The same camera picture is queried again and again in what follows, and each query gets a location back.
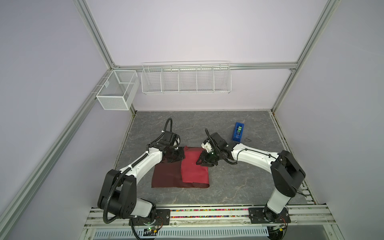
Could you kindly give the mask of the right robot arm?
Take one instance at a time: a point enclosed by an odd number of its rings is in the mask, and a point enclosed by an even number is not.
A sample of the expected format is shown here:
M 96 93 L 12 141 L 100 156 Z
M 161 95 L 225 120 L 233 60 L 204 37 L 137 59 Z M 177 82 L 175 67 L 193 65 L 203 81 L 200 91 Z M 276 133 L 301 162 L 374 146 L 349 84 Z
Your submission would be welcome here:
M 244 162 L 272 175 L 275 189 L 261 211 L 262 219 L 275 223 L 286 211 L 287 203 L 297 195 L 306 173 L 289 151 L 279 153 L 262 151 L 241 143 L 227 143 L 218 133 L 210 134 L 205 129 L 207 138 L 202 143 L 204 149 L 197 160 L 197 165 L 215 167 L 220 160 L 230 165 Z

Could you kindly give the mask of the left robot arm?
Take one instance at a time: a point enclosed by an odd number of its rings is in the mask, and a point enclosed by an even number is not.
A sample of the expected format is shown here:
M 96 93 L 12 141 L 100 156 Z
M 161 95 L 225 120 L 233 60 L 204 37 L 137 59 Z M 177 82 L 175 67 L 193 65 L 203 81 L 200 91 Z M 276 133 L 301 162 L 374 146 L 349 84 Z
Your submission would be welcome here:
M 183 160 L 185 154 L 180 142 L 180 136 L 173 132 L 173 119 L 168 118 L 160 136 L 147 144 L 140 157 L 120 170 L 108 171 L 98 199 L 105 224 L 131 218 L 156 221 L 156 204 L 137 198 L 137 184 L 162 160 L 170 163 Z

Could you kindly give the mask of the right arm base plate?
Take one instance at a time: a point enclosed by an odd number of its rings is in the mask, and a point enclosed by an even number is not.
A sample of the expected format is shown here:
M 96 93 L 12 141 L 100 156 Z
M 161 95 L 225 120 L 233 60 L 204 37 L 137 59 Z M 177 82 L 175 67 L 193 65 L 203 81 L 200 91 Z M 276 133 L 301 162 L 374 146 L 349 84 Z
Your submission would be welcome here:
M 275 212 L 266 208 L 254 207 L 249 208 L 249 218 L 252 224 L 289 224 L 291 218 L 289 216 L 288 208 L 276 214 Z

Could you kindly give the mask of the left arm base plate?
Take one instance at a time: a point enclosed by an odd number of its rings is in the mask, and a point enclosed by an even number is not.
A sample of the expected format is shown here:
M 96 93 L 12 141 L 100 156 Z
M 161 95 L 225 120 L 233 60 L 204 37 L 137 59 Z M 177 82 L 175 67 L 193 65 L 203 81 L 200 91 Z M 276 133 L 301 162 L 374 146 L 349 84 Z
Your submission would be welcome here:
M 168 226 L 171 219 L 170 209 L 156 209 L 148 217 L 133 218 L 134 226 Z

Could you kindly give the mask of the dark red wrapping paper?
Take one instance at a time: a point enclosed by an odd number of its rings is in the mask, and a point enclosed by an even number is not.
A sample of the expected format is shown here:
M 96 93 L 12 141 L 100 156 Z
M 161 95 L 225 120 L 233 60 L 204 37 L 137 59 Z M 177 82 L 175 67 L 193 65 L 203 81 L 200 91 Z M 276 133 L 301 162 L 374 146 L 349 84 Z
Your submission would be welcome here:
M 202 152 L 202 148 L 184 147 L 183 160 L 174 163 L 163 160 L 155 165 L 152 188 L 208 188 L 209 168 L 197 165 Z

